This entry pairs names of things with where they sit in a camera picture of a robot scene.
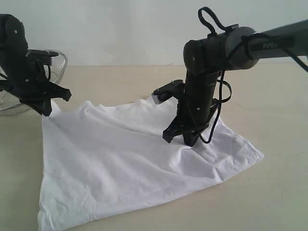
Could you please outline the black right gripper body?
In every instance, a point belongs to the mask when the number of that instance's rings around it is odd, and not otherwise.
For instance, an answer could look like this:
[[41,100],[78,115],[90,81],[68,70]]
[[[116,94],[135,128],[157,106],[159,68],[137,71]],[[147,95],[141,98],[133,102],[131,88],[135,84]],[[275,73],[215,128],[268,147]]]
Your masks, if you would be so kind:
[[205,108],[197,107],[183,97],[178,99],[176,121],[176,134],[196,134],[209,127],[209,122],[217,109],[217,100],[212,99],[211,104]]

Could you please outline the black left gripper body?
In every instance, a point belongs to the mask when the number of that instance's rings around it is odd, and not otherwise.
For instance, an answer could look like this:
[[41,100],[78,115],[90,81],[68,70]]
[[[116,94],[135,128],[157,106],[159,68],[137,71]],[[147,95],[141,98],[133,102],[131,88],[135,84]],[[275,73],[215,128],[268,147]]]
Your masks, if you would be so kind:
[[10,64],[7,66],[7,92],[22,103],[50,98],[51,84],[55,84],[51,79],[39,77],[33,64]]

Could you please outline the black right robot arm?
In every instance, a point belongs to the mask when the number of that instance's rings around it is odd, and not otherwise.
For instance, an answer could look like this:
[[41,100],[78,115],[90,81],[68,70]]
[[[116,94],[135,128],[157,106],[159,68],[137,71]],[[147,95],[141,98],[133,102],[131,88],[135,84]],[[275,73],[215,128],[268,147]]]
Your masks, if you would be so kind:
[[258,33],[250,27],[232,25],[207,38],[190,40],[184,46],[186,79],[172,81],[152,93],[156,104],[174,97],[177,114],[163,131],[163,139],[171,142],[182,135],[184,143],[194,146],[202,132],[215,129],[226,101],[214,98],[215,88],[227,85],[226,71],[252,68],[260,59],[291,57],[303,69],[300,60],[308,53],[308,23],[301,21]]

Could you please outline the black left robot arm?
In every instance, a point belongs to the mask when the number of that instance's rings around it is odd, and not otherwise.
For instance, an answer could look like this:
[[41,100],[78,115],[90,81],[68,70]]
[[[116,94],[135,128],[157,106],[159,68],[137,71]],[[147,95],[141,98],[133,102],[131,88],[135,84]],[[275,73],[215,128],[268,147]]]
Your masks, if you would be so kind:
[[67,56],[55,50],[29,49],[25,28],[11,14],[0,16],[0,114],[12,116],[28,110],[51,114],[51,100],[69,101],[69,89],[59,86]]

